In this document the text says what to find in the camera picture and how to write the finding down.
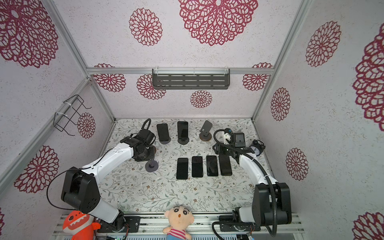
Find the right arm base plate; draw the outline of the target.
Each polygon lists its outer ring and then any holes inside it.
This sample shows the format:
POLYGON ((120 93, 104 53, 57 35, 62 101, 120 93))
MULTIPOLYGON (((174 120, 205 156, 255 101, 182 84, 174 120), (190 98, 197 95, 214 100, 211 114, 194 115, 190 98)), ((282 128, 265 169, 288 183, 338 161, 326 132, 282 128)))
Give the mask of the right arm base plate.
MULTIPOLYGON (((228 223, 237 223, 236 220, 234 220, 233 216, 225 216, 221 215, 219 216, 219 221, 220 222, 228 222, 228 223)), ((260 231, 261 228, 254 225, 244 225, 244 226, 239 226, 239 225, 233 225, 233 224, 220 224, 220 230, 222 232, 252 232, 252 231, 260 231)))

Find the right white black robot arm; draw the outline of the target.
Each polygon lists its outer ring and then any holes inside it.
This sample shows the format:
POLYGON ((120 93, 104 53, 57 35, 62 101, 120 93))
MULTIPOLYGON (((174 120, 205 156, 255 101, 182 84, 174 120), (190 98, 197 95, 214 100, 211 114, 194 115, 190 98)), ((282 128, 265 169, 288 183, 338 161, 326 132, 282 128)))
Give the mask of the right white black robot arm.
POLYGON ((215 131, 213 139, 216 142, 213 146, 215 154, 232 157, 255 186, 252 204, 236 208, 233 211, 234 221, 273 228, 290 224, 292 208, 288 185, 272 177, 258 161, 266 148, 265 144, 253 140, 247 146, 245 134, 235 133, 231 129, 215 131))

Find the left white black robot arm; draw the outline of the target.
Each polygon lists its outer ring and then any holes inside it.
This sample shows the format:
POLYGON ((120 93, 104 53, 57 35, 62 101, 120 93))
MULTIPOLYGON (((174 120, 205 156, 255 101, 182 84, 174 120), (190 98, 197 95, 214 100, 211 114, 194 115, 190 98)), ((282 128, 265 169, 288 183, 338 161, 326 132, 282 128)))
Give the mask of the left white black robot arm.
POLYGON ((99 159, 80 169, 72 167, 66 172, 61 199, 84 214, 92 215, 119 228, 124 214, 101 198, 99 184, 123 162, 151 161, 155 156, 155 134, 141 129, 138 134, 122 139, 99 159))

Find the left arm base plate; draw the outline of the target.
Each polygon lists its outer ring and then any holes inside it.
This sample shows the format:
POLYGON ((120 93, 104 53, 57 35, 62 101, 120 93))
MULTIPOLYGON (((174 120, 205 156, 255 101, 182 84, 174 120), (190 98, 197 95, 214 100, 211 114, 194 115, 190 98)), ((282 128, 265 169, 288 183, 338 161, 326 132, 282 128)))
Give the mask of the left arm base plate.
POLYGON ((124 216, 123 219, 118 220, 118 225, 110 224, 105 221, 100 221, 101 228, 97 233, 137 233, 140 226, 141 217, 139 216, 124 216))

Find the black phone tall wooden stand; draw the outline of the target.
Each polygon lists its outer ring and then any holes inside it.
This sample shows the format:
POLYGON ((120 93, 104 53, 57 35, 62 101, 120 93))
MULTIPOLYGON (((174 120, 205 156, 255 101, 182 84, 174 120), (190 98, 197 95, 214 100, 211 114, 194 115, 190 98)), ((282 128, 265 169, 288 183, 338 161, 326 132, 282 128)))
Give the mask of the black phone tall wooden stand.
POLYGON ((177 180, 187 180, 189 172, 189 159, 178 158, 177 160, 177 180))

